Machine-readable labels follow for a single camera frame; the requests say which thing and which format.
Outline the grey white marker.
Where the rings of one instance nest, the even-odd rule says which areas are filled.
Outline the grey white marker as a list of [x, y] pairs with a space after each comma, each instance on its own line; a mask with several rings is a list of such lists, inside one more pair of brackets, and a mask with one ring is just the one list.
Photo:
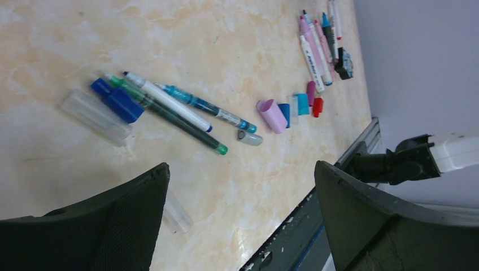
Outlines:
[[315, 58], [313, 57], [310, 44], [305, 39], [303, 34], [300, 34], [299, 38], [300, 38], [300, 43], [301, 43], [303, 55], [304, 55], [304, 58], [306, 60], [307, 65], [308, 65], [309, 73], [311, 75], [312, 80], [316, 84], [316, 92], [318, 94], [321, 94], [325, 90], [325, 86], [324, 86], [324, 83], [321, 79], [319, 71], [317, 69], [317, 65], [316, 65], [316, 62], [315, 62]]

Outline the light blue highlighter cap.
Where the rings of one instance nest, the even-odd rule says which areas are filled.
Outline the light blue highlighter cap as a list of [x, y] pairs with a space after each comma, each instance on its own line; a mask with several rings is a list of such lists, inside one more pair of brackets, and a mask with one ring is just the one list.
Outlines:
[[298, 115], [309, 115], [310, 114], [310, 105], [308, 100], [308, 95], [305, 93], [299, 93], [294, 95], [297, 99]]

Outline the purple highlighter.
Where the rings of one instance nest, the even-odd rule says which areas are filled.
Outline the purple highlighter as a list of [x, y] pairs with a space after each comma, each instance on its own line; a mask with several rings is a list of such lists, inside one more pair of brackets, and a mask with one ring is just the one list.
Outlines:
[[324, 74], [323, 66], [321, 65], [321, 58], [319, 55], [319, 51], [316, 47], [316, 42], [314, 40], [313, 34], [311, 32], [311, 29], [309, 25], [307, 24], [304, 16], [299, 17], [299, 23], [300, 23], [300, 30], [306, 39], [306, 41], [309, 43], [312, 55], [314, 57], [315, 63], [316, 63], [316, 69], [317, 69], [317, 74], [321, 77]]

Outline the green pen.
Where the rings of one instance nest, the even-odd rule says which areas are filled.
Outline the green pen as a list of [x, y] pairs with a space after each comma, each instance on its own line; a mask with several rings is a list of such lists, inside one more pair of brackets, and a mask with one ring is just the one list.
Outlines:
[[175, 111], [167, 108], [166, 106], [157, 102], [153, 97], [149, 96], [142, 90], [140, 90], [136, 85], [133, 85], [125, 78], [118, 78], [114, 75], [106, 73], [105, 78], [108, 79], [115, 87], [120, 87], [126, 91], [133, 99], [135, 99], [142, 107], [156, 114], [160, 118], [166, 120], [173, 126], [179, 128], [183, 132], [195, 138], [200, 143], [204, 144], [208, 148], [212, 149], [219, 155], [226, 155], [228, 148], [226, 145], [220, 143], [214, 137], [209, 135], [209, 133], [204, 132], [194, 126], [191, 122], [187, 121], [185, 118], [181, 117]]

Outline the clear green pen cap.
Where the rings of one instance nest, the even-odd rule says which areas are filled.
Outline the clear green pen cap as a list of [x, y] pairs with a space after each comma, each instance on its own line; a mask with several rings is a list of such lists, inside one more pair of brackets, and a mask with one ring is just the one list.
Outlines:
[[127, 145], [132, 126], [97, 97], [82, 90], [73, 90], [60, 105], [60, 109], [111, 143], [121, 147]]

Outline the purple highlighter cap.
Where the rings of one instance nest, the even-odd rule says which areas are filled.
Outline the purple highlighter cap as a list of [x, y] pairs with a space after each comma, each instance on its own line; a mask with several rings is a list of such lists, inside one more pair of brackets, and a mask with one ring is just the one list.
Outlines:
[[286, 130], [288, 122], [274, 99], [259, 100], [256, 108], [275, 134]]

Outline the black highlighter blue cap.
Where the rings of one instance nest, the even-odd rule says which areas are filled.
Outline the black highlighter blue cap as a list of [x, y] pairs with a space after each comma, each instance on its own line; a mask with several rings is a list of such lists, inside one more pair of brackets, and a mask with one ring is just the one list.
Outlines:
[[333, 64], [336, 64], [338, 62], [336, 50], [335, 50], [335, 47], [334, 47], [335, 44], [336, 44], [336, 39], [334, 37], [331, 21], [328, 18], [327, 14], [324, 13], [324, 12], [322, 13], [322, 20], [323, 20], [322, 30], [323, 30], [324, 35], [326, 36], [326, 40], [327, 40], [329, 50], [330, 50], [330, 54], [331, 54], [331, 57], [332, 57], [332, 62], [333, 62]]

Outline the pink highlighter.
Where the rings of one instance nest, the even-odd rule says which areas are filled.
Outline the pink highlighter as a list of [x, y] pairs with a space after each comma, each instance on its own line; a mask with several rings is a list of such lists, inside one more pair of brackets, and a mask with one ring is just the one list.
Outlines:
[[336, 80], [336, 76], [335, 76], [335, 71], [334, 71], [334, 68], [333, 68], [333, 58], [332, 58], [332, 55], [331, 55], [331, 52], [330, 52], [330, 48], [329, 48], [329, 45], [328, 45], [328, 41], [327, 41], [327, 38], [323, 32], [323, 29], [320, 25], [320, 23], [318, 22], [318, 20], [314, 20], [314, 25], [315, 25], [315, 29], [316, 29], [316, 33], [318, 34], [318, 37], [319, 37], [319, 41], [321, 43], [321, 47], [323, 49], [323, 53], [325, 55], [325, 58], [326, 58], [326, 62], [328, 64], [328, 70], [329, 70], [329, 73], [330, 73], [330, 76], [332, 78], [332, 81], [335, 82]]

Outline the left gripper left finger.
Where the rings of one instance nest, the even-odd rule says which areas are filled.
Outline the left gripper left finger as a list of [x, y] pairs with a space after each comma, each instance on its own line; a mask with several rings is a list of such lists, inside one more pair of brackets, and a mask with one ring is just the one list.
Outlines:
[[170, 170], [142, 175], [41, 217], [1, 221], [2, 270], [148, 270]]

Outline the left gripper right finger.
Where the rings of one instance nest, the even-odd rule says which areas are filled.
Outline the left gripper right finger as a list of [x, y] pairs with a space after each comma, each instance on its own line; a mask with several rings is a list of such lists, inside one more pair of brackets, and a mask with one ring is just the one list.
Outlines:
[[315, 184], [337, 270], [477, 270], [478, 220], [425, 208], [318, 161]]

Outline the grey marker cap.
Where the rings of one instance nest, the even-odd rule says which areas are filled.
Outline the grey marker cap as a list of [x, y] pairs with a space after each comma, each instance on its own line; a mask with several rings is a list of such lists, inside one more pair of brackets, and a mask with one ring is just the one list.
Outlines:
[[260, 146], [264, 141], [263, 137], [242, 129], [237, 132], [237, 140], [249, 146]]

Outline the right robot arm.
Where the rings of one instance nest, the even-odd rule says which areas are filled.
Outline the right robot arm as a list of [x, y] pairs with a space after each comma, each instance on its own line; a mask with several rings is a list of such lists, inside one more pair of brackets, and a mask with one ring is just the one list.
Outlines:
[[478, 129], [446, 134], [424, 134], [405, 139], [394, 151], [355, 153], [343, 170], [364, 183], [399, 185], [440, 177], [478, 165]]

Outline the thick blue whiteboard marker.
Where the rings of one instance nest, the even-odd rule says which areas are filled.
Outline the thick blue whiteboard marker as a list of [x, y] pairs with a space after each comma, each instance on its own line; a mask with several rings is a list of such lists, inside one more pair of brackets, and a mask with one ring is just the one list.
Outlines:
[[324, 55], [322, 44], [319, 40], [319, 36], [318, 36], [317, 31], [315, 29], [315, 25], [314, 25], [312, 19], [310, 18], [309, 14], [306, 12], [306, 10], [302, 10], [302, 12], [303, 12], [303, 16], [304, 16], [307, 24], [309, 25], [309, 27], [311, 29], [314, 40], [316, 42], [316, 47], [319, 51], [319, 55], [320, 55], [320, 58], [321, 58], [321, 65], [323, 66], [323, 70], [324, 70], [324, 74], [322, 75], [321, 78], [323, 79], [323, 83], [324, 83], [325, 86], [331, 86], [333, 84], [333, 80], [332, 80], [332, 77], [330, 75], [328, 62], [326, 60], [326, 56]]

